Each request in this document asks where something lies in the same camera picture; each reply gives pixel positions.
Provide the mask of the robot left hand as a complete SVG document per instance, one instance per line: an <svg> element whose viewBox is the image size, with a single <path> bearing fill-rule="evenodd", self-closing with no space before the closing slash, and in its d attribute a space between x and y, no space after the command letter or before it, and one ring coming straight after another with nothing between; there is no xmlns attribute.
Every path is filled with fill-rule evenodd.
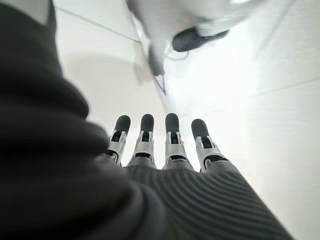
<svg viewBox="0 0 320 240"><path fill-rule="evenodd" d="M126 167L64 76L50 0L0 3L0 237L3 240L289 240L205 122L191 124L200 171L175 153Z"/></svg>

